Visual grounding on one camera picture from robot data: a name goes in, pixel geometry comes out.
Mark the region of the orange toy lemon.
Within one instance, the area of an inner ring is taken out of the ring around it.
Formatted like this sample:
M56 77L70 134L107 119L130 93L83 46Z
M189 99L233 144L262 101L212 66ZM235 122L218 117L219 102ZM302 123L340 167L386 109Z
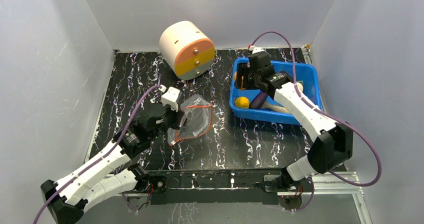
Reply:
M234 88L244 91L245 90L245 84L244 84L244 75L242 73L238 73L237 71L233 75L234 80Z

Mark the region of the clear orange-zip bag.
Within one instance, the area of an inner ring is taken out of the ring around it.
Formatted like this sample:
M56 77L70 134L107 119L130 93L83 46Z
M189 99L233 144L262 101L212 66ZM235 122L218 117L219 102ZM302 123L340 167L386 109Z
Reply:
M213 105L201 95L189 97L182 102L180 109L187 116L187 124L182 129L168 129L167 141L170 146L182 140L198 138L212 127Z

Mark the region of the purple toy eggplant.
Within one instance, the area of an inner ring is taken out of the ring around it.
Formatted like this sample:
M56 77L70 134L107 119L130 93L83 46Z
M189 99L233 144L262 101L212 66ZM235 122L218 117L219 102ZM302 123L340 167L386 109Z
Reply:
M250 109L261 109L263 104L266 102L268 98L268 94L264 93L264 92L259 92L254 98L253 100L250 102L249 104L249 108Z

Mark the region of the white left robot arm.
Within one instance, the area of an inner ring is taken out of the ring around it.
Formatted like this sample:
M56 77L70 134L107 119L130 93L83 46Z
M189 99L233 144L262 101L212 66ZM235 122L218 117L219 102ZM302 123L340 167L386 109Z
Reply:
M118 168L149 149L168 129L178 130L183 115L179 104L153 103L134 110L124 129L92 159L57 181L46 180L40 189L54 221L75 224L90 208L114 195L146 191L151 180L140 165Z

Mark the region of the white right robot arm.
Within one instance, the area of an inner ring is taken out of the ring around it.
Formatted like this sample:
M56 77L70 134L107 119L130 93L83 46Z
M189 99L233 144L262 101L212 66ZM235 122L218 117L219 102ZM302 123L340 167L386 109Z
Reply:
M298 90L294 77L276 71L265 51L252 53L247 61L235 65L237 89L260 90L286 108L313 141L307 155L284 167L275 184L295 191L302 180L324 174L353 155L353 131L326 117Z

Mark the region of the white toy onion half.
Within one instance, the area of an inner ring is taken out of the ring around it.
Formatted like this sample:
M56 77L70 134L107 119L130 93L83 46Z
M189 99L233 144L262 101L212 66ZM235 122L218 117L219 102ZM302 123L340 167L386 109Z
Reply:
M298 92L303 93L304 87L302 83L296 82L293 84L293 86L297 89Z

